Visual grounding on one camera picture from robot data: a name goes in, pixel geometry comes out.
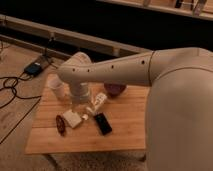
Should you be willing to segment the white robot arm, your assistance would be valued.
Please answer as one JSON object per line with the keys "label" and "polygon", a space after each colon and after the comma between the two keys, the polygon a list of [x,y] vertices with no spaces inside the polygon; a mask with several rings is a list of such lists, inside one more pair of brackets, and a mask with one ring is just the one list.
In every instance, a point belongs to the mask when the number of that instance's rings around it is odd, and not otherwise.
{"label": "white robot arm", "polygon": [[58,76],[76,99],[90,82],[148,86],[148,171],[213,171],[213,52],[166,49],[97,63],[78,52]]}

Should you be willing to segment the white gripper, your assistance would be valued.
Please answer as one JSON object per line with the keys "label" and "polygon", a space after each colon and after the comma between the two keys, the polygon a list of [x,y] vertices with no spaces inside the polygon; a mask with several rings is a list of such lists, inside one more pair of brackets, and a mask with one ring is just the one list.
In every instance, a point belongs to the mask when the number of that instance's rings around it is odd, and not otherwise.
{"label": "white gripper", "polygon": [[88,83],[73,83],[69,85],[70,97],[73,103],[83,104],[91,99]]}

